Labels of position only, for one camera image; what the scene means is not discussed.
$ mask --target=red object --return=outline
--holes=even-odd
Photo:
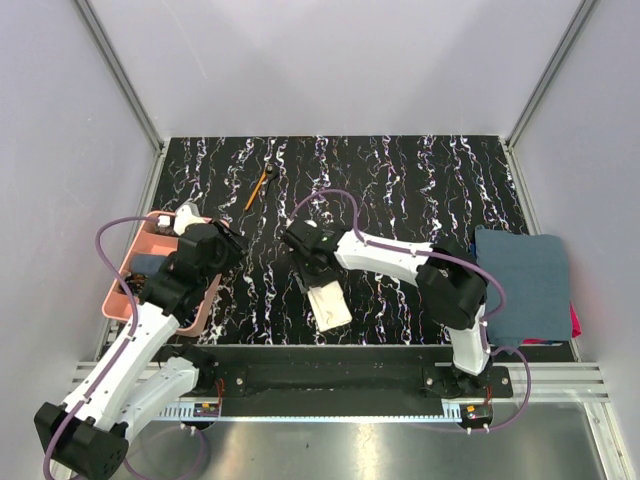
[[[582,328],[580,327],[580,319],[578,318],[578,314],[573,309],[573,305],[569,304],[569,314],[571,315],[571,338],[579,337],[582,333]],[[542,340],[539,338],[528,338],[523,343],[523,345],[535,345],[536,343],[546,343],[549,340]]]

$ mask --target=floor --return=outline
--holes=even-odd
[[[514,408],[496,405],[496,414],[512,415]],[[167,428],[171,431],[159,433]],[[424,428],[410,424],[219,423],[206,430],[206,455],[190,478],[606,478],[579,405],[531,405],[512,427],[489,436],[433,433]],[[189,438],[175,425],[154,422],[132,445],[129,458],[133,468],[149,478],[174,479],[194,464],[198,450],[197,438]],[[131,476],[121,468],[113,478]]]
[[[243,214],[271,161],[281,168],[267,197]],[[234,137],[172,139],[153,206],[194,201],[252,238],[246,261],[224,277],[203,334],[211,344],[437,344],[439,326],[417,291],[373,273],[349,272],[342,286],[354,320],[317,331],[280,242],[296,202],[323,188],[361,201],[360,227],[403,241],[453,236],[468,247],[474,228],[527,233],[498,137]],[[321,224],[346,222],[349,206],[326,197],[302,214]]]

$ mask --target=orange stick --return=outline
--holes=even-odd
[[[245,212],[248,212],[249,209],[251,208],[251,205],[253,205],[253,201],[256,199],[256,196],[260,191],[260,187],[262,187],[262,183],[266,180],[266,178],[267,178],[267,172],[263,170],[262,176],[260,177],[260,180],[258,180],[258,184],[256,185],[256,188],[253,189],[253,193],[251,194],[251,197],[249,197],[249,201],[244,207]]]

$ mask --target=black marble tabletop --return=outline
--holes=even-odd
[[[265,198],[244,206],[267,162],[281,175]],[[498,137],[174,138],[153,202],[175,210],[191,200],[252,239],[242,265],[225,276],[198,344],[433,344],[442,332],[417,290],[396,279],[345,273],[353,321],[320,333],[280,238],[296,202],[325,188],[360,202],[360,228],[402,241],[453,236],[465,247],[477,225],[527,233]],[[327,195],[301,210],[318,224],[351,222],[344,199]]]

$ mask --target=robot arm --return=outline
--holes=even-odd
[[[130,442],[168,403],[181,395],[215,386],[215,358],[185,346],[153,377],[136,381],[153,355],[184,326],[216,276],[245,255],[246,241],[218,221],[206,222],[195,206],[176,212],[181,236],[157,274],[139,296],[138,324],[132,320],[88,378],[61,405],[45,403],[35,416],[38,436],[47,450],[61,422],[74,409],[53,459],[83,477],[108,479],[126,456]],[[99,386],[87,393],[97,381]]]
[[[462,266],[415,252],[437,251],[473,262],[470,255],[453,242],[435,245],[362,236],[364,242],[352,229],[321,229],[302,220],[294,220],[287,228],[283,241],[293,250],[298,280],[309,296],[316,319],[325,320],[324,326],[329,328],[351,319],[336,281],[336,267],[398,278],[419,289],[423,308],[433,321],[448,329],[453,364],[468,375],[480,375],[489,360],[480,332],[486,297],[484,279]],[[372,242],[401,247],[397,250],[406,253],[369,246]]]

